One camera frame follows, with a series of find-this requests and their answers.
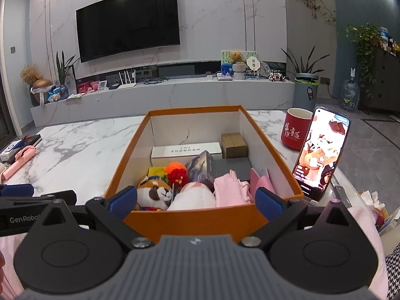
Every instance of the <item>power outlet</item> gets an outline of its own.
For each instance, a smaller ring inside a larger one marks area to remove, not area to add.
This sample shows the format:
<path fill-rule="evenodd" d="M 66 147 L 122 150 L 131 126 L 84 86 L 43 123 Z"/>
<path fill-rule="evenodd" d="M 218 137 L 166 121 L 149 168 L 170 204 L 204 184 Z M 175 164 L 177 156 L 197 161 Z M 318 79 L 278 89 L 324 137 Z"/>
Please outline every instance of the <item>power outlet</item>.
<path fill-rule="evenodd" d="M 331 84 L 331 79 L 330 79 L 330 78 L 321 77 L 321 78 L 319 79 L 319 81 L 320 81 L 321 84 L 325 84 L 325 85 L 327 85 L 327 86 Z"/>

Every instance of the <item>pink cloth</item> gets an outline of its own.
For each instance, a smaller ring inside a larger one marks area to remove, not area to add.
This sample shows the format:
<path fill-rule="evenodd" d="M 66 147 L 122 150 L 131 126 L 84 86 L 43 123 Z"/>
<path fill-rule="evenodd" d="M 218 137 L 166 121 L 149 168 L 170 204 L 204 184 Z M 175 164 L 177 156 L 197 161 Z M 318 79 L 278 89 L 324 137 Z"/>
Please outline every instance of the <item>pink cloth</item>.
<path fill-rule="evenodd" d="M 265 169 L 265 175 L 260 177 L 259 174 L 256 172 L 254 168 L 251 168 L 250 170 L 250 196 L 251 199 L 254 200 L 256 196 L 256 191 L 260 187 L 265 187 L 268 189 L 270 192 L 275 193 L 275 190 L 273 188 L 273 184 L 271 183 L 270 180 L 270 175 L 268 173 L 268 169 Z"/>
<path fill-rule="evenodd" d="M 216 178 L 214 180 L 216 207 L 250 204 L 249 186 L 248 182 L 241 182 L 233 170 Z"/>
<path fill-rule="evenodd" d="M 357 221 L 369 242 L 376 251 L 378 258 L 378 266 L 375 276 L 369 286 L 369 290 L 373 292 L 379 299 L 386 299 L 388 295 L 389 282 L 388 273 L 386 271 L 385 254 L 379 233 L 375 228 L 375 218 L 371 211 L 361 206 L 349 208 L 350 214 Z"/>
<path fill-rule="evenodd" d="M 25 236 L 26 233 L 0 237 L 0 250 L 5 259 L 5 266 L 3 267 L 4 280 L 1 284 L 3 286 L 1 296 L 4 300 L 13 300 L 24 291 L 14 270 L 14 254 Z"/>

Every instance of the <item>red mug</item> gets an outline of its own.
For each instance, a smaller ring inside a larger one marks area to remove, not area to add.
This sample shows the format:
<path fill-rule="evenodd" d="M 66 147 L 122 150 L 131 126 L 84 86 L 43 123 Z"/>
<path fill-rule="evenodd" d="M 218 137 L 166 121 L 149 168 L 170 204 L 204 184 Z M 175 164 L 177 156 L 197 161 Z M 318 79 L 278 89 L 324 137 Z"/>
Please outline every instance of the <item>red mug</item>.
<path fill-rule="evenodd" d="M 312 116 L 313 113 L 306 109 L 288 109 L 280 136 L 282 143 L 291 149 L 301 150 Z"/>

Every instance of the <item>dried flower arrangement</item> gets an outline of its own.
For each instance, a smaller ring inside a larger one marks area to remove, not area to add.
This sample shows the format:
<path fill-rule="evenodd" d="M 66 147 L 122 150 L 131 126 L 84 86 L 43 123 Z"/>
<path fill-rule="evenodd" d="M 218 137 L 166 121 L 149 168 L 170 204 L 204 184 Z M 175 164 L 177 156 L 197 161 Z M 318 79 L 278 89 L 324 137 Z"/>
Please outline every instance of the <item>dried flower arrangement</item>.
<path fill-rule="evenodd" d="M 21 71 L 21 78 L 25 83 L 28 84 L 29 87 L 32 87 L 33 84 L 43 77 L 39 74 L 36 64 L 28 65 Z"/>

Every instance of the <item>orange knitted ball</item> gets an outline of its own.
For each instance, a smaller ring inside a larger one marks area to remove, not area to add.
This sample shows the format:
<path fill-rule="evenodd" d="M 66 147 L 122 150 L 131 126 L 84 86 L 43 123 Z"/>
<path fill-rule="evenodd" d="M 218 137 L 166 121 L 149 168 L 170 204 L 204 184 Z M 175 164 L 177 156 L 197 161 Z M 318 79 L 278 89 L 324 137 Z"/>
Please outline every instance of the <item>orange knitted ball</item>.
<path fill-rule="evenodd" d="M 173 171 L 174 169 L 186 169 L 186 167 L 179 162 L 171 162 L 168 166 L 165 167 L 164 172 L 166 174 L 170 174 L 171 171 Z"/>

